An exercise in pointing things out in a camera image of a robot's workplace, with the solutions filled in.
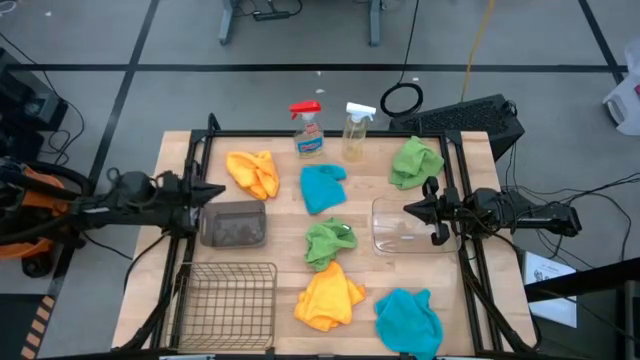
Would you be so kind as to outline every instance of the green cloth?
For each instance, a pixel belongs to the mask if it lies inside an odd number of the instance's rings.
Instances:
[[[307,231],[306,237],[309,247],[304,261],[315,271],[326,270],[340,248],[356,247],[356,237],[351,227],[335,218],[314,224]]]
[[[399,190],[424,184],[429,176],[436,176],[444,165],[444,159],[420,138],[412,136],[393,157],[389,182]]]

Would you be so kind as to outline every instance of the microfiber towel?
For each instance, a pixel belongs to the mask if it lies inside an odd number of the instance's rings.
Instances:
[[[350,324],[352,306],[364,300],[364,286],[348,279],[340,265],[332,261],[327,270],[313,276],[307,290],[298,295],[296,319],[314,329],[329,331],[340,324]]]
[[[309,214],[318,214],[326,208],[347,200],[338,180],[347,178],[347,172],[338,165],[305,166],[300,172],[300,188]]]
[[[326,270],[340,248],[356,247],[356,236],[351,227],[334,218],[311,226],[306,238],[309,247],[304,261],[315,271]]]
[[[421,186],[427,177],[438,175],[442,165],[442,156],[412,136],[393,157],[389,182],[399,190]]]
[[[429,308],[429,290],[416,295],[395,289],[378,301],[376,331],[391,351],[415,355],[418,360],[431,360],[442,343],[442,324]]]
[[[259,200],[275,197],[280,187],[270,151],[257,154],[230,152],[227,154],[227,171],[236,183]]]

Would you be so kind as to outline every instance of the yellow cloth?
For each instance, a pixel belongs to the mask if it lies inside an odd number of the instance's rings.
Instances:
[[[364,286],[356,286],[344,276],[337,262],[314,275],[307,290],[298,295],[294,316],[312,328],[329,331],[340,324],[350,324],[351,307],[364,300]]]
[[[260,200],[275,197],[280,186],[270,151],[257,154],[230,152],[227,154],[227,171],[238,185]]]

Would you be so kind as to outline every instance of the gray floor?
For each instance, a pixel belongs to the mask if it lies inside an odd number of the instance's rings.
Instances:
[[[347,0],[303,0],[303,12],[288,21],[256,23],[234,19],[231,43],[217,41],[221,6],[211,0],[161,0],[142,52],[143,64],[255,63],[401,63],[407,45],[413,1],[389,1],[382,14],[382,45],[367,45],[367,7]],[[0,17],[0,31],[40,63],[117,63],[131,57],[149,0],[28,1]],[[295,9],[292,0],[276,1]],[[464,64],[487,1],[422,1],[411,63]],[[640,36],[634,0],[589,0],[619,64],[624,44]],[[249,10],[251,4],[244,7]],[[9,51],[20,58],[10,47]],[[476,55],[478,64],[606,65],[577,1],[511,0],[498,2]],[[87,119],[87,129],[71,149],[69,167],[88,174],[120,88],[122,72],[51,72],[58,92]],[[138,72],[122,109],[104,169],[153,171],[165,130],[201,128],[215,112],[225,129],[291,129],[287,106],[315,98],[326,109],[322,123],[341,129],[344,103],[377,105],[395,84],[397,72]],[[455,103],[463,73],[407,73],[425,91],[423,109]],[[625,137],[611,126],[600,102],[615,86],[610,74],[474,73],[467,99],[502,93],[516,102],[527,133],[518,143],[520,185],[539,191],[563,187],[590,188],[638,171],[640,139]],[[398,94],[401,108],[411,102]],[[70,112],[63,128],[77,132]],[[384,129],[385,116],[374,126]],[[131,151],[129,144],[138,144]],[[504,181],[508,158],[498,162]],[[106,189],[102,179],[99,189]],[[608,190],[629,213],[640,217],[635,185]],[[563,247],[594,266],[618,260],[624,218],[607,202],[586,198],[575,203],[584,231]],[[107,227],[96,240],[132,253],[138,229]],[[634,224],[627,257],[640,256],[640,230]],[[535,233],[516,234],[519,246],[541,255],[549,252]],[[563,256],[584,270],[578,261]],[[128,262],[88,245],[76,252],[40,355],[59,356],[105,351],[122,298]],[[49,279],[24,277],[17,262],[0,263],[3,293],[41,293]],[[580,298],[612,318],[611,293]],[[541,321],[545,349],[571,354],[573,348],[594,358],[610,358],[613,333],[588,314],[579,313],[579,328]]]

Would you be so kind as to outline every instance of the spray bottle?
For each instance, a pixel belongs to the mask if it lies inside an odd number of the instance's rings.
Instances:
[[[364,156],[364,140],[367,137],[367,121],[373,121],[376,108],[347,103],[347,123],[342,133],[342,156],[347,161],[360,161]]]
[[[301,158],[310,158],[322,153],[324,146],[324,132],[318,124],[315,115],[322,110],[317,101],[303,101],[289,106],[291,120],[295,120],[298,114],[302,115],[302,129],[295,132],[293,142],[296,152]]]

